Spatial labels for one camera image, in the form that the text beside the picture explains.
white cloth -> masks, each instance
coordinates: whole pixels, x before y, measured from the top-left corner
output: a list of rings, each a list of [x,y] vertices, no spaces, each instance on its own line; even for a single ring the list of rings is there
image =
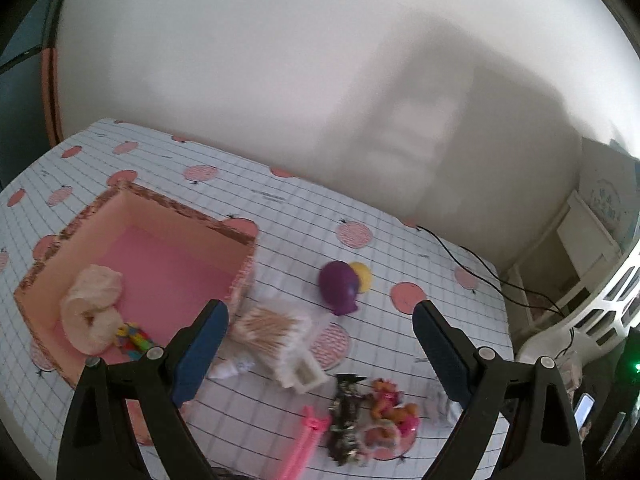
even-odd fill
[[[97,355],[111,343],[122,318],[112,305],[122,292],[122,274],[90,265],[76,277],[60,302],[62,328],[69,342],[83,354]]]

screw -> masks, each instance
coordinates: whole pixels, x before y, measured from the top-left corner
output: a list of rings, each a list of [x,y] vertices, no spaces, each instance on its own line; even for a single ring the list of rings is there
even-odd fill
[[[556,362],[551,357],[546,355],[540,358],[540,364],[543,365],[543,367],[549,368],[549,369],[556,366]]]
[[[89,368],[95,368],[97,367],[97,365],[100,363],[100,358],[94,356],[88,357],[87,359],[85,359],[84,361],[84,365],[88,366]]]
[[[478,355],[485,361],[490,361],[491,359],[495,358],[494,350],[492,348],[489,348],[488,346],[483,346],[482,348],[480,348],[478,350]]]
[[[154,346],[146,352],[146,357],[151,360],[156,360],[164,355],[164,349],[161,346]]]

table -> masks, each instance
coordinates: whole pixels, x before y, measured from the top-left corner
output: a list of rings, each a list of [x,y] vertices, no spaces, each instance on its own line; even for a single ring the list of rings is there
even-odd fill
[[[193,166],[213,166],[218,171],[199,173]],[[423,407],[427,385],[437,379],[428,362],[416,362],[424,353],[413,336],[411,318],[396,310],[390,298],[392,287],[402,282],[418,285],[476,346],[491,346],[503,358],[513,359],[501,295],[482,282],[467,280],[435,238],[409,222],[405,225],[285,171],[181,137],[103,119],[50,150],[0,192],[0,248],[4,248],[0,253],[0,360],[4,363],[0,394],[52,466],[72,391],[55,371],[37,373],[34,362],[40,368],[46,368],[46,363],[31,348],[30,333],[12,293],[33,265],[34,250],[38,256],[46,237],[59,232],[91,203],[118,171],[127,171],[142,186],[214,218],[256,222],[260,233],[255,284],[243,307],[265,298],[318,305],[316,279],[325,263],[360,261],[369,266],[374,275],[372,289],[358,296],[359,309],[334,319],[348,332],[350,348],[330,374],[354,372],[370,379],[391,379],[405,391],[407,402]],[[194,174],[203,177],[200,180]],[[366,226],[368,233],[356,224]],[[460,262],[488,276],[466,251],[445,243]],[[279,459],[298,434],[302,406],[326,410],[334,383],[331,380],[297,396],[277,386],[259,366],[242,376],[205,380],[187,422],[213,465],[272,480]],[[491,474],[507,427],[505,420],[498,420],[476,478]],[[319,448],[304,479],[421,478],[449,433],[450,428],[437,427],[423,417],[417,442],[404,461],[372,461],[364,467],[338,468],[326,449]],[[166,478],[155,449],[142,450],[152,476]]]

pink toy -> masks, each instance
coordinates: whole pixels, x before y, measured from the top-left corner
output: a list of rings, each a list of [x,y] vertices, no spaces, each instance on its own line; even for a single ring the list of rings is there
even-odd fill
[[[331,418],[317,418],[311,406],[302,408],[302,432],[296,439],[291,454],[283,460],[277,480],[296,480],[302,476],[306,464],[316,450],[322,434],[329,428]]]
[[[360,438],[368,458],[376,458],[378,452],[383,456],[398,455],[400,430],[391,420],[377,420],[362,431]]]
[[[412,431],[417,430],[418,426],[420,426],[420,417],[409,414],[404,420],[398,422],[397,426],[398,430],[400,430],[400,436],[409,436]]]
[[[402,392],[398,386],[389,380],[376,379],[371,383],[373,389],[373,406],[371,418],[378,420],[385,418],[385,413],[402,402]]]

pink apple pattern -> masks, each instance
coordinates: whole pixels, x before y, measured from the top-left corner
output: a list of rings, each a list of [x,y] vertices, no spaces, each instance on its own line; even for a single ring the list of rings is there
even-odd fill
[[[414,313],[417,303],[427,299],[427,295],[420,286],[410,282],[396,283],[391,288],[389,296],[391,296],[391,303],[394,304],[396,310],[409,316]]]
[[[371,230],[360,222],[344,222],[338,226],[335,234],[341,243],[352,249],[360,249],[373,239]]]
[[[246,235],[253,237],[258,235],[258,225],[253,220],[249,220],[247,218],[228,218],[222,223]]]
[[[68,150],[65,150],[64,152],[62,152],[62,155],[60,155],[60,157],[69,158],[70,156],[76,156],[81,151],[82,151],[82,146],[72,146]]]
[[[20,202],[20,200],[22,200],[22,197],[25,196],[26,194],[27,194],[27,192],[25,190],[23,190],[22,188],[20,188],[18,191],[16,191],[14,194],[12,194],[9,197],[9,200],[6,202],[7,206],[8,207],[13,207],[18,202]]]
[[[118,144],[113,149],[113,155],[124,155],[125,153],[132,152],[138,147],[138,143],[134,140],[125,140],[122,144]]]
[[[406,225],[407,227],[411,227],[413,229],[415,229],[417,227],[415,221],[412,220],[411,218],[405,218],[404,220],[399,218],[399,221],[401,221],[402,224]]]
[[[116,171],[107,179],[107,186],[115,186],[121,180],[133,182],[138,177],[138,172],[133,170]]]
[[[5,248],[2,248],[0,249],[0,272],[4,270],[7,263],[9,263],[9,254]]]
[[[462,267],[456,267],[453,275],[458,284],[466,288],[466,290],[476,290],[476,288],[478,288],[478,279],[474,275],[466,272]]]
[[[73,191],[74,189],[71,186],[62,186],[60,189],[55,190],[49,195],[49,198],[47,198],[47,205],[49,207],[53,207],[58,205],[60,202],[64,202],[71,196]]]
[[[311,345],[311,353],[322,370],[334,368],[349,353],[351,337],[340,325],[331,323]]]
[[[47,253],[47,249],[53,243],[53,240],[56,239],[56,235],[47,235],[43,236],[38,243],[33,248],[33,259],[40,260]]]
[[[45,355],[42,353],[42,350],[40,350],[39,346],[33,339],[31,340],[29,356],[31,357],[31,361],[33,362],[33,364],[35,364],[36,367],[38,367],[43,372],[52,372],[53,370],[55,370],[54,365],[52,365],[51,362],[45,357]]]
[[[211,180],[218,174],[218,168],[213,166],[190,166],[182,172],[182,176],[194,184]]]
[[[269,171],[280,178],[291,178],[292,176],[295,176],[293,173],[289,173],[287,170],[281,170],[280,168],[269,168]]]

